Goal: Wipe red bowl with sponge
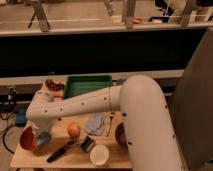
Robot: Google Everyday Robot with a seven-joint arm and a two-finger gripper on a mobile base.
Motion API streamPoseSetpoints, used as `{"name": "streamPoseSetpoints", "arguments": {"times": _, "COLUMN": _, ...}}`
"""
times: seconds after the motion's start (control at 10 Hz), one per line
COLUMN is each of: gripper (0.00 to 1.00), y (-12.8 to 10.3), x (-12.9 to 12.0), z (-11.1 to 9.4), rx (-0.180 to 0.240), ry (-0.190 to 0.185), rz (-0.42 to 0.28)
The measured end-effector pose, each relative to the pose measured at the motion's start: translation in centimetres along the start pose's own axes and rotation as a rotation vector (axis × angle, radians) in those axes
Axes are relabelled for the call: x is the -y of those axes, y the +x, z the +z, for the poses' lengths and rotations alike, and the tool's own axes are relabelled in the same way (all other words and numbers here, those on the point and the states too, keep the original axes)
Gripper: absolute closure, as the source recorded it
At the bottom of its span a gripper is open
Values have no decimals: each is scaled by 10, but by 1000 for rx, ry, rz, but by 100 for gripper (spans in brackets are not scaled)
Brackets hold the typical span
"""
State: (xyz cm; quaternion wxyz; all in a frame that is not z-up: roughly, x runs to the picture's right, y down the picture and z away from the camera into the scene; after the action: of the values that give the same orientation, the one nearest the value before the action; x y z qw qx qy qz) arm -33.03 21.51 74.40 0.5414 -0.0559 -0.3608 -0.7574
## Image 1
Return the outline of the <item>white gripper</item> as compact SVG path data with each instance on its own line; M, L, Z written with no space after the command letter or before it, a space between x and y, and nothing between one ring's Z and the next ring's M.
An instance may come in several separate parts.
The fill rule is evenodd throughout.
M40 134L41 132L49 132L52 126L52 120L37 119L32 122L32 129L35 134Z

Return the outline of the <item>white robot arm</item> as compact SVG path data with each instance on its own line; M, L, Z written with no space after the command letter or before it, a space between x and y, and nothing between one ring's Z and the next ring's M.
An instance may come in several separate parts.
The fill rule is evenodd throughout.
M55 118L114 111L122 114L133 171L182 171L164 93L148 76L135 75L119 86L56 102L50 92L39 90L27 109L27 119L38 135L50 130Z

